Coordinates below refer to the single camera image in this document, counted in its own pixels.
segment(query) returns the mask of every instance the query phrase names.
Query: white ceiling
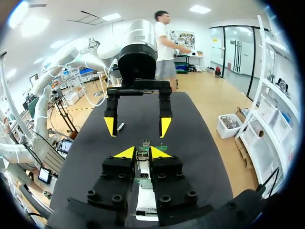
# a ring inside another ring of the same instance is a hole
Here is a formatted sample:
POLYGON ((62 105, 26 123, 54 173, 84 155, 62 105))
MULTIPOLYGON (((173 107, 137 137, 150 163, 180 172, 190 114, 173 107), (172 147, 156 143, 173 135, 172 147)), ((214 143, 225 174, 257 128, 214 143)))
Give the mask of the white ceiling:
POLYGON ((92 26, 67 20, 79 20, 85 11, 103 17, 119 13, 128 20, 153 17, 158 10, 166 10, 173 18, 188 18, 204 22, 223 19, 256 18, 264 11, 255 0, 33 0, 31 4, 47 4, 44 8, 30 8, 27 16, 39 16, 50 20, 43 33, 24 38, 20 28, 8 29, 0 49, 7 49, 6 70, 17 68, 16 78, 35 66, 34 61, 42 56, 51 55, 54 49, 50 45, 55 41, 67 42, 96 29, 107 22, 92 26), (207 14, 190 12, 193 5, 201 5, 212 11, 207 14))

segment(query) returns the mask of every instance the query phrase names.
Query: workbench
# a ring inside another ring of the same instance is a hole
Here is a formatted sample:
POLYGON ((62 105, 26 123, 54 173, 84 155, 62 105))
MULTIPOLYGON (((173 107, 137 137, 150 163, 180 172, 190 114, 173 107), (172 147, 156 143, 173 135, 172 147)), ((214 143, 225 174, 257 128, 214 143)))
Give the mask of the workbench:
MULTIPOLYGON (((230 181, 211 133, 186 93, 171 94, 173 120, 164 138, 159 138, 158 94, 123 96, 118 104, 118 125, 125 128, 111 137, 103 119, 106 103, 95 107, 75 138, 55 185, 50 207, 63 208, 67 198, 86 202, 90 190, 102 172, 107 156, 149 139, 152 146, 168 146, 167 153, 177 155, 183 172, 198 193, 200 207, 218 208, 233 198, 230 181)), ((129 227, 158 225, 137 221, 134 216, 139 186, 134 182, 128 202, 129 227)))

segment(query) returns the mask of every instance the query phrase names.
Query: door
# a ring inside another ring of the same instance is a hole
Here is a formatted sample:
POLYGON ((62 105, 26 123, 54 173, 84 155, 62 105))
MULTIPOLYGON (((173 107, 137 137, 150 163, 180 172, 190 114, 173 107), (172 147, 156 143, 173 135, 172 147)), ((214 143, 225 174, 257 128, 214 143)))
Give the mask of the door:
POLYGON ((224 79, 247 95, 254 64, 253 29, 228 26, 225 37, 224 79))

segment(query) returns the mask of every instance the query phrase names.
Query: poster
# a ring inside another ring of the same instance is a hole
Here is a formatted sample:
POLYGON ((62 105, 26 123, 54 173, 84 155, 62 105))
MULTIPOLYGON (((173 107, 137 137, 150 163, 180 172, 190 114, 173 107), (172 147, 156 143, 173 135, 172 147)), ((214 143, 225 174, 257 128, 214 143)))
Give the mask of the poster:
POLYGON ((170 31, 170 40, 178 45, 182 45, 187 49, 195 49, 195 34, 185 31, 170 31))

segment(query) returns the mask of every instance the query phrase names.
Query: screen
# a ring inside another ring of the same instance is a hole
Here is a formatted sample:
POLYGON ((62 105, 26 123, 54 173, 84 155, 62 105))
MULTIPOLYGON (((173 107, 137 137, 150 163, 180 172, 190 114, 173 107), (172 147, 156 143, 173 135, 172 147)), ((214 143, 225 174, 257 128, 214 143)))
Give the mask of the screen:
POLYGON ((72 145, 72 142, 63 140, 62 144, 61 144, 61 151, 62 152, 68 152, 71 145, 72 145))
POLYGON ((47 183, 49 176, 50 176, 50 171, 49 170, 44 169, 44 168, 40 169, 39 176, 38 176, 38 178, 40 180, 43 180, 44 182, 47 183))
POLYGON ((89 47, 90 47, 90 48, 92 48, 92 47, 94 47, 94 46, 96 46, 96 42, 91 42, 91 43, 89 43, 89 47))

